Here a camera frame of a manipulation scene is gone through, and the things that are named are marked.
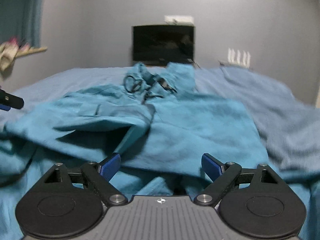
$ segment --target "logo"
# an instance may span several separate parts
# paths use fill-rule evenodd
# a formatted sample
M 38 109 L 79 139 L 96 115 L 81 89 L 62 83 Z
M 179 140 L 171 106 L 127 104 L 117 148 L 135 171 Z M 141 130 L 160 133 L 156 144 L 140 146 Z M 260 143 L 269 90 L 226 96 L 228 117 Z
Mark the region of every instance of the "logo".
M 159 199 L 157 199 L 157 202 L 158 202 L 159 204 L 163 204 L 164 202 L 166 202 L 166 200 L 163 199 L 163 198 L 159 198 Z

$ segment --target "blue gripper pad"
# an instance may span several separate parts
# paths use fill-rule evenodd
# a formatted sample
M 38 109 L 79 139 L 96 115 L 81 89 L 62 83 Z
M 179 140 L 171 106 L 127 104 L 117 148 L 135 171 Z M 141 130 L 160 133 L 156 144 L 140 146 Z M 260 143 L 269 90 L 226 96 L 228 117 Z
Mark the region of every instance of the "blue gripper pad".
M 107 181 L 110 181 L 112 177 L 118 172 L 120 169 L 121 157 L 120 154 L 113 155 L 108 160 L 103 160 L 100 165 L 100 175 L 104 177 Z
M 5 105 L 0 104 L 0 110 L 9 111 L 10 109 L 11 109 L 10 106 L 5 106 Z
M 202 155 L 201 166 L 212 181 L 215 181 L 223 173 L 222 167 L 224 164 L 208 153 Z

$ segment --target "black object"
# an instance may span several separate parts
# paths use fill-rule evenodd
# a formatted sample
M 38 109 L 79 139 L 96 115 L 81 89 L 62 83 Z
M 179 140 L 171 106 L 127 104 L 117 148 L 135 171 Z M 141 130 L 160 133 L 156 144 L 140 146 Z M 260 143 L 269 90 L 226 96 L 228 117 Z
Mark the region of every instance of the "black object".
M 183 239 L 182 228 L 192 227 L 193 239 L 297 240 L 306 217 L 301 200 L 265 164 L 242 169 L 204 154 L 202 168 L 214 182 L 193 203 L 187 196 L 134 196 L 128 202 L 108 182 L 119 168 L 119 154 L 69 170 L 57 163 L 19 201 L 21 230 L 34 237 L 28 239 L 134 239 L 132 233 L 153 232 L 165 240 Z M 239 189 L 242 183 L 250 185 Z
M 24 106 L 24 101 L 22 98 L 6 93 L 4 90 L 0 89 L 0 104 L 15 109 L 21 109 Z
M 194 26 L 143 25 L 132 27 L 133 61 L 147 65 L 168 62 L 192 63 L 194 59 Z
M 161 95 L 152 95 L 150 93 L 150 89 L 153 87 L 153 85 L 156 82 L 160 86 L 162 86 L 164 90 L 171 91 L 174 93 L 177 92 L 175 88 L 169 86 L 169 84 L 166 82 L 164 78 L 160 77 L 159 75 L 148 74 L 148 77 L 146 77 L 146 83 L 147 85 L 149 85 L 149 87 L 146 88 L 146 93 L 144 94 L 143 100 L 141 102 L 142 104 L 145 104 L 146 100 L 149 98 L 163 97 Z M 133 94 L 139 91 L 139 89 L 141 89 L 142 84 L 143 84 L 143 80 L 138 80 L 133 75 L 128 75 L 124 78 L 124 88 L 130 94 Z

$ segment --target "black circular pad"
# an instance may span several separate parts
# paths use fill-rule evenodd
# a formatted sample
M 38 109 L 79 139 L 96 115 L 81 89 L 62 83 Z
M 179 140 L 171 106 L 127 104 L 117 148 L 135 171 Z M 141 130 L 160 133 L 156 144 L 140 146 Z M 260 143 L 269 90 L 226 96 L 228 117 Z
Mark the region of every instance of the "black circular pad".
M 38 210 L 49 217 L 60 217 L 70 213 L 76 206 L 76 202 L 67 196 L 50 196 L 40 201 Z
M 247 209 L 260 217 L 273 217 L 283 211 L 283 203 L 270 196 L 256 196 L 247 201 Z
M 44 239 L 68 238 L 91 228 L 102 216 L 102 204 L 83 189 L 72 193 L 32 192 L 16 207 L 21 230 Z
M 228 226 L 258 239 L 283 239 L 298 234 L 305 212 L 295 194 L 251 192 L 249 187 L 229 192 L 219 205 L 220 216 Z

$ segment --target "metal screw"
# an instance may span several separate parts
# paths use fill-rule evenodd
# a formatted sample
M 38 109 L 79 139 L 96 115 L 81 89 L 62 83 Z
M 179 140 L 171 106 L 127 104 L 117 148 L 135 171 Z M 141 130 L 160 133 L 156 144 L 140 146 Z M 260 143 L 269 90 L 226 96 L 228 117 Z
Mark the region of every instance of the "metal screw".
M 112 203 L 121 203 L 121 202 L 124 202 L 125 201 L 125 196 L 123 195 L 120 195 L 120 194 L 115 194 L 115 195 L 112 195 L 109 200 L 112 202 Z
M 212 201 L 212 197 L 207 194 L 201 194 L 197 197 L 197 200 L 201 203 L 208 203 L 208 202 Z

